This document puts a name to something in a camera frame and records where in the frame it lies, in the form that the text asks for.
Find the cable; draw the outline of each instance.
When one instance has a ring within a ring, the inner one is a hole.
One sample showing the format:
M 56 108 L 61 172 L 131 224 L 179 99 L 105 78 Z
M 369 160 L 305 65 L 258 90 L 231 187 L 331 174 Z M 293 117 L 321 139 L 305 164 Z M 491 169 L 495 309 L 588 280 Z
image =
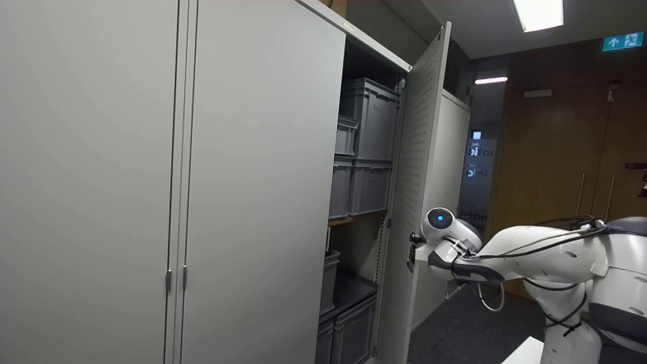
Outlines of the cable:
M 502 312 L 502 309 L 503 309 L 503 305 L 505 305 L 505 289 L 503 289 L 503 284 L 500 284 L 500 289 L 502 289 L 502 301 L 500 301 L 500 305 L 497 305 L 497 307 L 491 307 L 491 305 L 486 301 L 483 292 L 482 292 L 482 284 L 477 284 L 477 289 L 479 289 L 479 300 L 482 300 L 482 303 L 483 303 L 483 307 L 486 307 L 488 312 L 497 313 L 497 312 Z
M 596 220 L 596 217 L 584 215 L 584 217 L 571 217 L 571 219 L 537 220 L 534 224 L 555 227 L 557 223 L 575 223 L 575 224 L 582 227 L 580 223 L 593 223 L 593 220 Z
M 568 316 L 565 316 L 565 317 L 561 317 L 561 320 L 557 320 L 557 317 L 552 317 L 552 316 L 548 316 L 548 313 L 543 312 L 543 316 L 548 317 L 548 322 L 552 322 L 552 324 L 545 327 L 545 328 L 563 327 L 563 328 L 566 328 L 565 339 L 571 336 L 575 331 L 579 331 L 579 328 L 582 327 L 582 320 L 579 320 L 579 324 L 575 324 L 575 327 L 566 327 L 566 322 L 584 307 L 586 300 L 588 300 L 588 295 L 586 295 L 586 292 L 584 292 L 582 301 L 580 301 Z
M 534 285 L 534 288 L 537 288 L 537 289 L 543 289 L 543 292 L 571 292 L 571 289 L 577 289 L 579 288 L 579 284 L 573 284 L 573 285 L 566 285 L 566 288 L 548 288 L 548 285 L 540 285 L 540 284 L 535 284 L 535 281 L 531 281 L 531 280 L 523 280 L 527 285 Z
M 477 259 L 516 259 L 516 258 L 527 258 L 527 255 L 535 255 L 535 253 L 541 253 L 541 251 L 548 251 L 548 250 L 555 250 L 555 247 L 561 247 L 561 246 L 566 246 L 566 244 L 575 244 L 575 241 L 582 241 L 582 240 L 588 240 L 588 238 L 596 238 L 596 236 L 602 236 L 602 233 L 607 233 L 607 229 L 596 229 L 596 230 L 593 230 L 593 233 L 582 233 L 582 236 L 577 236 L 577 238 L 573 238 L 573 240 L 563 240 L 563 241 L 557 241 L 557 244 L 552 244 L 552 246 L 545 246 L 545 247 L 540 247 L 540 250 L 531 250 L 531 251 L 523 251 L 523 253 L 516 253 L 516 255 L 510 255 L 510 253 L 503 253 L 503 255 L 479 255 Z
M 525 246 L 513 247 L 513 250 L 510 250 L 510 251 L 505 251 L 505 253 L 502 253 L 502 255 L 510 255 L 510 253 L 513 253 L 513 251 L 520 251 L 520 250 L 525 250 L 525 247 L 531 247 L 531 246 L 537 246 L 537 244 L 543 244 L 543 241 L 568 238 L 568 236 L 577 236 L 577 233 L 575 233 L 575 230 L 568 230 L 568 233 L 565 233 L 565 236 L 552 236 L 552 238 L 543 238 L 543 240 L 537 240 L 537 241 L 530 241 L 530 244 L 525 244 Z

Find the storage shelf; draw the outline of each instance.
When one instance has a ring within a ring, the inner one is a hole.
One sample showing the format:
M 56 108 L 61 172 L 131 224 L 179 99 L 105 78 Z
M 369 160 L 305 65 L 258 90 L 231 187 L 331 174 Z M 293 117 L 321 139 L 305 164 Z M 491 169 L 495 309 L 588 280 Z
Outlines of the storage shelf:
M 331 312 L 326 312 L 319 316 L 319 322 L 326 324 L 328 320 L 352 309 L 354 305 L 375 298 L 378 292 L 378 285 L 370 280 L 364 280 L 359 276 L 352 276 L 348 271 L 337 271 L 336 280 L 336 295 L 334 303 L 336 307 Z
M 356 223 L 358 219 L 378 217 L 378 215 L 386 215 L 386 210 L 373 210 L 373 213 L 366 213 L 366 215 L 350 215 L 350 217 L 330 219 L 328 227 L 344 227 L 344 224 Z

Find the exit sign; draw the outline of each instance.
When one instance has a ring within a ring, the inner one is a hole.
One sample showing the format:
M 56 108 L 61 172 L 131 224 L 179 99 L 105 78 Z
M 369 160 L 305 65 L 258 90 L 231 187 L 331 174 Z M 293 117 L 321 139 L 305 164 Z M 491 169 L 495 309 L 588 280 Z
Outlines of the exit sign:
M 646 44 L 646 32 L 628 32 L 619 36 L 607 36 L 602 42 L 602 54 L 614 54 L 625 49 L 641 49 Z

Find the door handle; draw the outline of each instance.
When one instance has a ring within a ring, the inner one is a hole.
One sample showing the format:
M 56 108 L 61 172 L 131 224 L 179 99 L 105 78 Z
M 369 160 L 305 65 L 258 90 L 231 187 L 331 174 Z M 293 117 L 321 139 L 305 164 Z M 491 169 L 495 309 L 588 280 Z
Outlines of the door handle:
M 413 274 L 413 267 L 416 265 L 416 250 L 427 244 L 425 236 L 410 233 L 408 236 L 408 255 L 406 255 L 406 267 Z
M 605 208 L 605 220 L 609 219 L 609 213 L 610 213 L 613 195 L 614 195 L 614 182 L 617 182 L 617 174 L 613 174 L 613 180 L 610 180 L 610 189 L 609 189 L 609 196 L 607 196 L 607 208 Z
M 639 198 L 647 198 L 647 174 L 643 177 L 643 187 L 641 187 Z
M 577 219 L 580 219 L 580 215 L 582 215 L 584 187 L 586 187 L 586 174 L 582 174 L 582 180 L 580 180 L 579 205 L 577 205 L 577 210 L 575 210 Z
M 410 233 L 408 241 L 414 244 L 414 246 L 425 246 L 427 244 L 427 240 L 420 233 Z

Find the ceiling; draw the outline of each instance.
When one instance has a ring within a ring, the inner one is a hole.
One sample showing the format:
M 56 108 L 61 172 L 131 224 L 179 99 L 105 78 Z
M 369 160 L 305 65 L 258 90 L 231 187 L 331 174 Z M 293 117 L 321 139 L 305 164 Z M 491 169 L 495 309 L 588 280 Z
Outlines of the ceiling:
M 523 35 L 512 0 L 420 0 L 472 59 L 647 30 L 647 0 L 565 0 L 566 28 Z

